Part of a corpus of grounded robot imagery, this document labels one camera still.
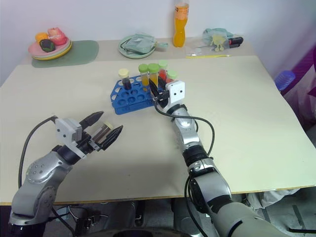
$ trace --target green cap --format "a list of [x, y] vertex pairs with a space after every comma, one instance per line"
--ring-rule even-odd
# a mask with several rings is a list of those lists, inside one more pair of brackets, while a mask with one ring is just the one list
[[168, 62], [166, 60], [160, 60], [158, 65], [160, 68], [167, 69]]
[[148, 66], [147, 66], [147, 64], [141, 64], [141, 65], [139, 65], [138, 66], [138, 70], [139, 70], [139, 72], [140, 73], [146, 73], [146, 72], [148, 72]]
[[159, 66], [157, 63], [150, 63], [148, 65], [148, 71], [150, 73], [157, 73], [159, 71]]
[[167, 77], [169, 77], [170, 79], [175, 80], [177, 78], [177, 76], [178, 76], [177, 72], [175, 72], [173, 70], [168, 70]]

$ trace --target yellow toy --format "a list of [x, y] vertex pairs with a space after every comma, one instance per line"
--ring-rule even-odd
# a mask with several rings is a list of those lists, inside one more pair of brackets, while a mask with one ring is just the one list
[[41, 40], [48, 39], [48, 34], [45, 32], [37, 33], [35, 36], [35, 40], [37, 43], [40, 43]]
[[218, 52], [219, 50], [223, 51], [224, 50], [223, 44], [226, 41], [225, 37], [220, 36], [220, 35], [213, 35], [212, 37], [213, 37], [213, 39], [211, 42], [211, 46], [212, 45], [216, 46], [216, 48], [215, 48], [216, 52]]

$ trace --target green placemat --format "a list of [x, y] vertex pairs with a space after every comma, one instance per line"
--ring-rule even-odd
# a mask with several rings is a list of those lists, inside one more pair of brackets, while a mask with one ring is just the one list
[[92, 62], [98, 55], [99, 44], [93, 40], [73, 41], [72, 48], [60, 58], [41, 61], [32, 59], [32, 66], [35, 68], [51, 68], [81, 65]]

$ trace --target red liquid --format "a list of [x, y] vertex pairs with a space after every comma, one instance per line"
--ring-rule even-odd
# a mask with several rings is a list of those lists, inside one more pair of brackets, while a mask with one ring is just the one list
[[167, 72], [165, 69], [161, 69], [159, 71], [159, 77], [162, 78], [163, 81], [166, 81], [167, 80]]
[[172, 81], [173, 81], [173, 79], [170, 79], [170, 78], [166, 79], [166, 83], [169, 83], [169, 82], [172, 82]]

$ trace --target blue test tube rack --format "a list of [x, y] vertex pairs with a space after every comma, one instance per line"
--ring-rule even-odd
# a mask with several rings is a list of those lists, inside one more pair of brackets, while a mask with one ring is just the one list
[[154, 105], [149, 86], [143, 86], [140, 76], [130, 78], [131, 89], [125, 90], [118, 80], [111, 93], [112, 106], [117, 115], [141, 110]]

